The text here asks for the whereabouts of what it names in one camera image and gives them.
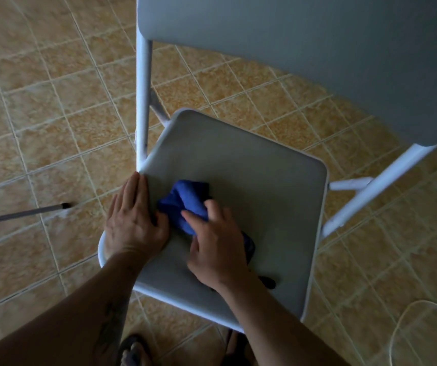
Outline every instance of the chair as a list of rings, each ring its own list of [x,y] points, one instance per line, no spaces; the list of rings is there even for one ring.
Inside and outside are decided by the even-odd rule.
[[[275,279],[272,294],[303,319],[319,240],[437,147],[437,0],[138,0],[137,20],[137,170],[149,177],[151,202],[180,178],[210,182],[256,242],[252,268]],[[374,178],[328,183],[319,159],[192,109],[168,119],[157,108],[165,130],[147,157],[153,40],[319,82],[413,145]],[[321,226],[327,187],[357,193]],[[134,289],[241,330],[220,296],[187,270],[188,250],[189,238],[173,231]]]

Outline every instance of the hand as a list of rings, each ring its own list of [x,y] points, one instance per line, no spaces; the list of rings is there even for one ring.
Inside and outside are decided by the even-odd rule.
[[[147,262],[159,253],[169,238],[169,220],[156,212],[157,226],[149,217],[147,180],[134,172],[114,195],[105,223],[105,257],[135,253]]]
[[[244,238],[229,208],[221,208],[215,200],[205,201],[208,222],[182,211],[181,215],[195,230],[191,242],[188,268],[203,284],[217,292],[228,284],[249,276]]]

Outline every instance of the chair backrest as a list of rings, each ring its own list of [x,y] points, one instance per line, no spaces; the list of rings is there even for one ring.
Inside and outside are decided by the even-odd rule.
[[[257,60],[437,143],[437,0],[139,0],[150,40]]]

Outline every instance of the cable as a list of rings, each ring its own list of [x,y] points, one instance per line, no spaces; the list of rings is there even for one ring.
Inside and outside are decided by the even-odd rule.
[[[436,302],[434,302],[434,301],[427,301],[427,300],[425,300],[425,299],[420,299],[420,300],[418,300],[418,301],[412,301],[406,308],[405,308],[405,310],[403,311],[403,313],[401,314],[401,316],[400,316],[400,318],[399,318],[399,320],[398,320],[398,322],[397,322],[397,325],[395,326],[395,329],[393,330],[393,333],[391,334],[391,339],[390,339],[390,344],[389,344],[389,346],[388,346],[388,357],[389,357],[389,360],[390,360],[390,366],[393,366],[393,355],[392,355],[392,348],[393,348],[393,341],[395,340],[395,335],[396,335],[396,333],[397,333],[397,331],[398,331],[398,329],[399,329],[399,327],[400,327],[400,325],[401,325],[401,321],[403,320],[403,318],[405,317],[405,315],[408,313],[408,310],[411,308],[411,307],[413,307],[414,305],[416,305],[416,304],[418,304],[418,303],[427,303],[427,304],[430,304],[430,305],[432,305],[432,306],[434,306],[434,307],[437,307],[437,303]]]

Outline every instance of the blue microfiber towel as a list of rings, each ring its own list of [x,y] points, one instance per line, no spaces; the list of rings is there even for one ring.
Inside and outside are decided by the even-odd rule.
[[[172,226],[187,234],[196,235],[181,215],[181,211],[186,209],[200,216],[204,221],[208,221],[208,212],[203,204],[207,199],[211,199],[208,183],[180,179],[173,185],[166,197],[158,200],[157,208],[160,212],[168,215]],[[254,255],[255,244],[246,233],[242,232],[242,236],[244,237],[247,263],[249,263]]]

